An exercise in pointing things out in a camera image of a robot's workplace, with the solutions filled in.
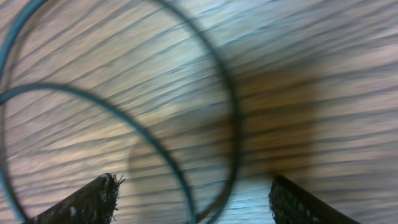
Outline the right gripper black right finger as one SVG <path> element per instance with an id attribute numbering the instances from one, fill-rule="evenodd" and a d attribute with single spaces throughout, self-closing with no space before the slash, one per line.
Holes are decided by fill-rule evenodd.
<path id="1" fill-rule="evenodd" d="M 273 178 L 269 204 L 276 224 L 359 224 L 283 175 Z"/>

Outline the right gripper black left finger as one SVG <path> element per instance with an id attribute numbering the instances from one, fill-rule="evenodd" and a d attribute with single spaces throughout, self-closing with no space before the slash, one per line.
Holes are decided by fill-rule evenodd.
<path id="1" fill-rule="evenodd" d="M 124 178 L 104 173 L 24 224 L 110 224 Z"/>

